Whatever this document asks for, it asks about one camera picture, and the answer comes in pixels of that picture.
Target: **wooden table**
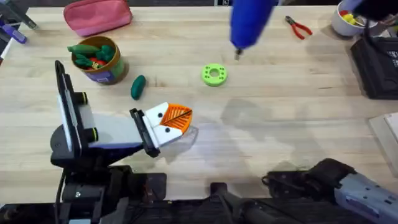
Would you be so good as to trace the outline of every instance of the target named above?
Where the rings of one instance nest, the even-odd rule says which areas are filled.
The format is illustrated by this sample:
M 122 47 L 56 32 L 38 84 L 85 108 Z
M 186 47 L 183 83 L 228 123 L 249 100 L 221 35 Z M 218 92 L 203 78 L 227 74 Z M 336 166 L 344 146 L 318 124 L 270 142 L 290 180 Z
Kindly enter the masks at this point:
M 227 7 L 136 7 L 131 25 L 107 32 L 130 64 L 113 86 L 98 85 L 76 69 L 66 46 L 81 40 L 62 8 L 32 8 L 38 23 L 21 32 L 0 67 L 0 203 L 53 202 L 60 169 L 51 165 L 53 130 L 61 123 L 54 60 L 65 65 L 75 89 L 86 91 L 95 113 L 124 114 L 162 102 L 193 109 L 192 127 L 152 159 L 126 158 L 138 172 L 165 172 L 167 198 L 201 198 L 210 182 L 225 181 L 242 196 L 266 196 L 260 177 L 270 170 L 310 168 L 326 157 L 347 163 L 398 193 L 368 118 L 398 111 L 396 101 L 361 94 L 348 56 L 352 40 L 330 30 L 334 6 L 277 7 L 259 43 L 234 60 Z M 299 40 L 286 15 L 309 26 Z M 201 68 L 220 63 L 229 72 L 206 86 Z M 133 80 L 149 81 L 141 100 Z

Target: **pink pencil case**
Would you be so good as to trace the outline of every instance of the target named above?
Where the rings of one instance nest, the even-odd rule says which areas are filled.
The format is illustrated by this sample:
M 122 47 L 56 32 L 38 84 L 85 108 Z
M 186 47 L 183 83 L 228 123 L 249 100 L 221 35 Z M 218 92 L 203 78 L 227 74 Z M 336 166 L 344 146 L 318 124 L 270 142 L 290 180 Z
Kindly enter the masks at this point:
M 63 10 L 65 21 L 84 37 L 129 24 L 132 19 L 126 0 L 82 0 Z

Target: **green ring toy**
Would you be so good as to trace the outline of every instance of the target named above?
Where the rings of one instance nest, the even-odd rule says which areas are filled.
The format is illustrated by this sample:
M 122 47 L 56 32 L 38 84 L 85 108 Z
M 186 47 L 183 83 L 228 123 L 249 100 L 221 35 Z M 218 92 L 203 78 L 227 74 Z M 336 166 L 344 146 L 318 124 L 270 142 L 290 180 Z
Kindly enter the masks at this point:
M 216 63 L 206 65 L 201 71 L 201 79 L 209 86 L 222 85 L 227 77 L 228 75 L 224 66 Z

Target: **red pliers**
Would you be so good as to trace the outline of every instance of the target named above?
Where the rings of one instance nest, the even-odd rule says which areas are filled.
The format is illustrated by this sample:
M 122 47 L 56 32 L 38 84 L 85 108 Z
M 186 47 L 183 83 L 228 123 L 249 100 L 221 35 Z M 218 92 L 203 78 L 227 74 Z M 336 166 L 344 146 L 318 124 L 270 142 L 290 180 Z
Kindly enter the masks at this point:
M 312 31 L 310 30 L 310 28 L 306 27 L 305 25 L 301 25 L 298 22 L 295 22 L 290 16 L 286 16 L 285 20 L 290 24 L 290 26 L 292 26 L 293 32 L 298 38 L 303 40 L 305 37 L 297 31 L 297 28 L 300 28 L 308 34 L 312 35 Z

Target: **blue hot glue gun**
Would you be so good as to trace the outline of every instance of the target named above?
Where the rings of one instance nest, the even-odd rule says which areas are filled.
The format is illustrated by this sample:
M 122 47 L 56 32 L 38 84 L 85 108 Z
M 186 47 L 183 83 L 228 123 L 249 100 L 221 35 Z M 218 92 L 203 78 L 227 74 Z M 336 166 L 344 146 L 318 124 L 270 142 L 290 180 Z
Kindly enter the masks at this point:
M 273 0 L 234 0 L 231 16 L 231 42 L 235 59 L 257 42 L 274 7 Z

